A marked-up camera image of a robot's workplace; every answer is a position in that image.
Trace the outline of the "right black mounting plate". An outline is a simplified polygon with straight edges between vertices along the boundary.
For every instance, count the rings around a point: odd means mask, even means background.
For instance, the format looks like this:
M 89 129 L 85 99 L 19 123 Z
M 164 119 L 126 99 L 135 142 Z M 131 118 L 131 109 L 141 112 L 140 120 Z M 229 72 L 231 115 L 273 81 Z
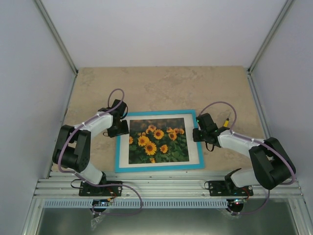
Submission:
M 233 183 L 226 181 L 206 181 L 204 188 L 209 190 L 210 196 L 253 196 L 252 186 L 239 188 Z

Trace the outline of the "aluminium rail base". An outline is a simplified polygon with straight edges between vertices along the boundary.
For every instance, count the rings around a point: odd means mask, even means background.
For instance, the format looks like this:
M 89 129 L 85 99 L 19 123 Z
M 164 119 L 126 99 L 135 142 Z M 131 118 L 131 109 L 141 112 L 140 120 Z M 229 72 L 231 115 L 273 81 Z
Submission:
M 223 180 L 225 171 L 160 171 L 114 173 L 107 172 L 109 181 L 122 181 L 121 197 L 136 199 L 201 199 L 210 198 L 205 189 L 206 181 Z M 51 172 L 46 179 L 39 179 L 34 198 L 78 198 L 79 182 L 71 174 Z

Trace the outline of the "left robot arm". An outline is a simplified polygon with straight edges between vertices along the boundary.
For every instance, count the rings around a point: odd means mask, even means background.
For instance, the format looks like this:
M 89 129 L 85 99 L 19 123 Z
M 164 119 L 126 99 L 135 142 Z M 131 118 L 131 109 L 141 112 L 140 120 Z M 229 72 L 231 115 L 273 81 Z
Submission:
M 90 161 L 91 140 L 105 131 L 110 138 L 129 134 L 124 119 L 127 114 L 127 104 L 116 99 L 112 107 L 101 108 L 90 120 L 62 126 L 52 155 L 53 163 L 89 182 L 95 195 L 103 195 L 107 191 L 107 179 Z

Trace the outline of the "right aluminium corner post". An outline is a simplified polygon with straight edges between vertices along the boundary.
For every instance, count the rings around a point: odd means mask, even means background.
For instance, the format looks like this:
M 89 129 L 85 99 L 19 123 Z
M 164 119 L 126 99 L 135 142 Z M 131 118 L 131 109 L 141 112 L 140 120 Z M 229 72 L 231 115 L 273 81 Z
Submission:
M 270 45 L 272 39 L 274 38 L 275 34 L 277 33 L 279 27 L 283 23 L 285 17 L 290 12 L 292 6 L 294 5 L 295 0 L 286 0 L 279 11 L 277 17 L 275 18 L 272 26 L 270 27 L 269 32 L 267 33 L 265 39 L 263 40 L 260 48 L 258 49 L 256 55 L 254 56 L 251 64 L 247 67 L 246 71 L 248 75 L 252 75 L 254 69 L 256 68 L 259 60 L 261 59 L 262 55 L 266 51 L 267 47 Z

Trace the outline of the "left aluminium corner post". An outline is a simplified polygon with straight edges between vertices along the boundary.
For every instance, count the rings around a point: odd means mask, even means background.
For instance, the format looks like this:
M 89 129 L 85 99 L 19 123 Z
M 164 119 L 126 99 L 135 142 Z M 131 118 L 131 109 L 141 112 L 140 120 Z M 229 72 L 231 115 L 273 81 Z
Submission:
M 70 67 L 71 71 L 75 76 L 78 74 L 78 69 L 75 66 L 60 34 L 58 33 L 57 28 L 55 27 L 44 3 L 42 0 L 33 0 L 33 3 L 35 4 L 36 8 L 38 9 L 42 19 L 44 20 L 48 30 L 50 31 L 53 39 L 55 40 L 58 48 L 60 49 L 65 61 L 67 62 L 68 66 Z

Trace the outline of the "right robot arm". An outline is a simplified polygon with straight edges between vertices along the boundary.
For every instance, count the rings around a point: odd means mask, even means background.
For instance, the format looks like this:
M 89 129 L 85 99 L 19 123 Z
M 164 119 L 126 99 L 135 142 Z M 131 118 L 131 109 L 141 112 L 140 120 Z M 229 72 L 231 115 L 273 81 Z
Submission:
M 227 195 L 236 195 L 242 188 L 261 185 L 267 190 L 286 182 L 295 181 L 296 169 L 283 146 L 276 138 L 266 140 L 243 136 L 228 127 L 218 127 L 210 114 L 196 117 L 198 128 L 193 129 L 194 142 L 204 142 L 214 148 L 226 148 L 250 158 L 252 168 L 236 169 L 217 184 Z

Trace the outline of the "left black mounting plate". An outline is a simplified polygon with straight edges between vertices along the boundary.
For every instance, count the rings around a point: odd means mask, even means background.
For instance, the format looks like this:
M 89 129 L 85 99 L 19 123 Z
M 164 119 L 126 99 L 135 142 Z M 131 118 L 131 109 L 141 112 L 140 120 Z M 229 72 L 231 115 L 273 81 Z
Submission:
M 88 183 L 81 183 L 79 188 L 79 196 L 84 197 L 96 197 L 96 196 L 106 196 L 106 197 L 117 197 L 121 196 L 122 186 L 110 186 L 110 187 L 95 187 Z

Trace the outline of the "yellow handled screwdriver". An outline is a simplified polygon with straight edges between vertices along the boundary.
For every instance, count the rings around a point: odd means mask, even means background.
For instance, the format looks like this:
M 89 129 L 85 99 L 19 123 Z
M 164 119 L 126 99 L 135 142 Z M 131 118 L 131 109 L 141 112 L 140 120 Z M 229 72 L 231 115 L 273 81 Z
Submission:
M 227 118 L 224 121 L 223 127 L 228 128 L 230 122 L 231 113 L 228 114 Z

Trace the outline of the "black mounting plate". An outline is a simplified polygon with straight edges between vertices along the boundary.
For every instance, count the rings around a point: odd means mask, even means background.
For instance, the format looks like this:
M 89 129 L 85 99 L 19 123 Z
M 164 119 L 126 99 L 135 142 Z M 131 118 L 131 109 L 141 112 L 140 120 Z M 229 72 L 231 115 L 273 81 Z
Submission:
M 253 196 L 252 186 L 239 188 L 233 183 L 226 181 L 206 181 L 204 188 L 209 190 L 210 196 Z
M 95 187 L 88 183 L 81 183 L 79 188 L 79 196 L 84 197 L 96 197 L 96 196 L 106 196 L 106 197 L 117 197 L 121 196 L 122 186 L 110 186 L 110 187 Z

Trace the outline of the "aluminium corner post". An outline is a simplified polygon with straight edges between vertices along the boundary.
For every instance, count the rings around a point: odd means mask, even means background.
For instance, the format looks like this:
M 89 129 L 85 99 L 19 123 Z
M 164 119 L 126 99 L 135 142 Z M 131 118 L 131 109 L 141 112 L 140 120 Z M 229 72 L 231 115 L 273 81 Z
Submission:
M 67 62 L 68 66 L 70 67 L 71 71 L 75 76 L 78 74 L 78 69 L 75 66 L 60 34 L 58 33 L 57 28 L 55 27 L 44 3 L 42 0 L 33 0 L 33 3 L 35 4 L 36 8 L 38 9 L 42 19 L 44 20 L 48 30 L 50 31 L 53 39 L 55 40 L 58 48 L 60 49 L 65 61 Z
M 267 47 L 270 45 L 272 39 L 274 38 L 275 34 L 277 33 L 279 27 L 283 23 L 285 17 L 290 12 L 292 6 L 294 5 L 295 0 L 286 0 L 279 11 L 277 17 L 275 18 L 272 26 L 270 27 L 269 32 L 267 33 L 265 39 L 263 40 L 260 48 L 258 49 L 256 55 L 254 56 L 251 64 L 247 67 L 246 71 L 248 75 L 252 75 L 254 69 L 256 68 L 259 60 L 261 59 L 262 55 L 266 51 Z

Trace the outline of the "sunflower photo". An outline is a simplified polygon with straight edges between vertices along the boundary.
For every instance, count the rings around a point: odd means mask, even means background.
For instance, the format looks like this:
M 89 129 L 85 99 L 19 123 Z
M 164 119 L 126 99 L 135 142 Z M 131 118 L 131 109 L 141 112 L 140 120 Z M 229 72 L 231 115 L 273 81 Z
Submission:
M 188 162 L 183 118 L 130 120 L 129 164 Z

